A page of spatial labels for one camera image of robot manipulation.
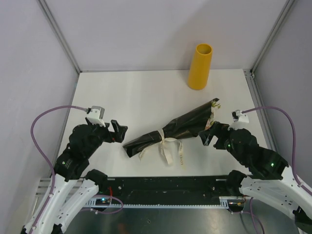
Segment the black wrapping paper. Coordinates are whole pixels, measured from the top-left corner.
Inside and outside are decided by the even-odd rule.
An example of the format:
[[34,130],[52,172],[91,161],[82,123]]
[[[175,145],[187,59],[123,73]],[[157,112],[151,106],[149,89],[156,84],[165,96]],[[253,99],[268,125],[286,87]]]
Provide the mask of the black wrapping paper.
[[[172,119],[162,128],[165,138],[185,139],[196,137],[198,134],[208,129],[213,121],[214,107],[218,105],[218,98]],[[158,130],[146,133],[123,145],[128,157],[142,152],[145,148],[161,142],[161,135]]]

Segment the cream printed ribbon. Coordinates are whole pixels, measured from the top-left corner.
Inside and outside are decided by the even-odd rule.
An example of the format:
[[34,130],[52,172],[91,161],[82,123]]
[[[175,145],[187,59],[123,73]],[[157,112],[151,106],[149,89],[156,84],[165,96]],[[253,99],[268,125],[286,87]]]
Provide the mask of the cream printed ribbon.
[[138,154],[139,168],[149,173],[185,173],[183,142],[174,137],[166,137],[158,130],[160,141],[152,143]]

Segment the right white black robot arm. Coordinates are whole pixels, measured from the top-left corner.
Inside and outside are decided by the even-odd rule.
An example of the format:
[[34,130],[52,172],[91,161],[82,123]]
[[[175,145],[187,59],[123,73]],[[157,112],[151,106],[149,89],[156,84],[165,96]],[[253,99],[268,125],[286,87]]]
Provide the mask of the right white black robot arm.
[[225,182],[229,195],[242,194],[279,210],[307,234],[312,232],[312,197],[295,183],[292,168],[277,152],[263,148],[246,129],[215,122],[199,133],[203,145],[217,137],[214,148],[226,150],[251,175],[233,170]]

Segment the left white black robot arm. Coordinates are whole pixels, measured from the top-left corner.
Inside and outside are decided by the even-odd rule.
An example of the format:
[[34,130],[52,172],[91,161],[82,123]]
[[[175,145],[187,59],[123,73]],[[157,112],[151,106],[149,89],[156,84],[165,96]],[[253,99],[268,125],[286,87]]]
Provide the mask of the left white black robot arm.
[[76,126],[69,142],[58,157],[49,189],[44,195],[33,218],[24,225],[23,234],[63,234],[69,224],[80,212],[89,199],[102,195],[108,189],[107,175],[96,169],[90,170],[79,189],[71,196],[68,194],[80,179],[89,165],[89,158],[104,143],[121,143],[127,126],[111,121],[113,131],[109,131],[109,123],[92,117],[87,123]]

